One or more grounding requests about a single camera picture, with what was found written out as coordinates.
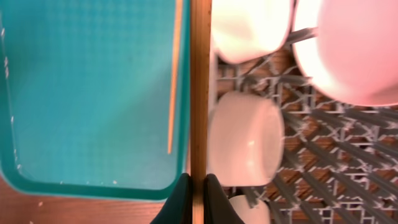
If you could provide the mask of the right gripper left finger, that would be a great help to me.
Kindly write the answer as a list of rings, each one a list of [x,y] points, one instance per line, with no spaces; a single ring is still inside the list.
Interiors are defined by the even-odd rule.
[[[192,178],[183,173],[151,224],[192,224]]]

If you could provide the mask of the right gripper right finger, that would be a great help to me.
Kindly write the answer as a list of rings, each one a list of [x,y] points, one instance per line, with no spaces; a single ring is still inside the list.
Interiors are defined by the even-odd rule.
[[[244,224],[214,174],[204,181],[204,218],[204,224]]]

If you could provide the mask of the small white cup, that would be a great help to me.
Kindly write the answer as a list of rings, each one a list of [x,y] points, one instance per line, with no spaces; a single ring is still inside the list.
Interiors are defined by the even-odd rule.
[[[229,202],[245,224],[271,224],[270,210],[265,202],[258,201],[251,208],[245,195],[232,197]]]

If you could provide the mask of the pale green shallow bowl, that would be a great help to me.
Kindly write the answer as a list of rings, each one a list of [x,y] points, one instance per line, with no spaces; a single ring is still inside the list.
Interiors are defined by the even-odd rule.
[[[284,120],[272,99],[231,91],[213,113],[208,173],[225,187],[267,185],[282,161]]]

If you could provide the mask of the white bowl with rice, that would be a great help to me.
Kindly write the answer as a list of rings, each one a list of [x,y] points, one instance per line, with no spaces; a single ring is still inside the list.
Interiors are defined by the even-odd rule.
[[[287,39],[293,10],[293,0],[213,0],[217,54],[238,64],[275,52]]]

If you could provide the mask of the wooden chopstick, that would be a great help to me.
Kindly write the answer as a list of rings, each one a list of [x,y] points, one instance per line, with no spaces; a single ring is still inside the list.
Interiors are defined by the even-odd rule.
[[[211,0],[190,1],[190,169],[193,179],[192,223],[205,222]]]
[[[170,79],[169,128],[168,128],[168,147],[167,147],[168,154],[172,153],[172,144],[174,137],[175,102],[176,102],[176,92],[177,92],[178,61],[180,56],[182,11],[183,11],[183,0],[176,0],[173,50],[172,50],[172,67],[171,67],[171,79]]]

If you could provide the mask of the large white plate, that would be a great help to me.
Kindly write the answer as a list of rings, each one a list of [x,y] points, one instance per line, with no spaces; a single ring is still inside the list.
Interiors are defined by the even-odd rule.
[[[299,0],[293,45],[302,74],[324,95],[358,106],[397,104],[397,0]]]

